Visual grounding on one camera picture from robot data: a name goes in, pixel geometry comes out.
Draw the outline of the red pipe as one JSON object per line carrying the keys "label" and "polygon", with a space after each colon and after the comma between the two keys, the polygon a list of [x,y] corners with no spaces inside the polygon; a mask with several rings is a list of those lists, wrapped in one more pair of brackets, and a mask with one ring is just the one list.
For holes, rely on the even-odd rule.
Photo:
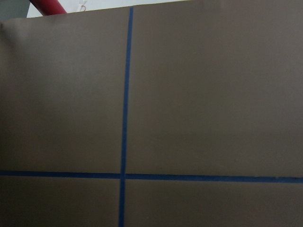
{"label": "red pipe", "polygon": [[67,14],[58,0],[30,0],[30,3],[43,15]]}

